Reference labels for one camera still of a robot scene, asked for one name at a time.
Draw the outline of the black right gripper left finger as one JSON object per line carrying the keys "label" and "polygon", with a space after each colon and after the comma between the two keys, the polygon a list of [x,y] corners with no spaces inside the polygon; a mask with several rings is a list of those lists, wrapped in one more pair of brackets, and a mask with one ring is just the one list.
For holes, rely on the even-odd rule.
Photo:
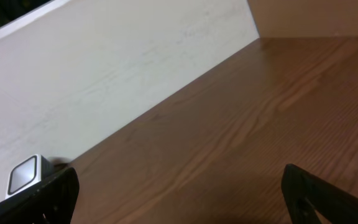
{"label": "black right gripper left finger", "polygon": [[75,169],[62,169],[0,202],[0,223],[69,224],[79,189]]}

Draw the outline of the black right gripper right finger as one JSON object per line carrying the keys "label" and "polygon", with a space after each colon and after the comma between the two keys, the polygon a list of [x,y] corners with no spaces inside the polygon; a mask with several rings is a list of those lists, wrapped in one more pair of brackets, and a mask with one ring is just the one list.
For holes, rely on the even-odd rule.
{"label": "black right gripper right finger", "polygon": [[285,166],[281,190],[293,223],[358,223],[358,198],[294,164]]}

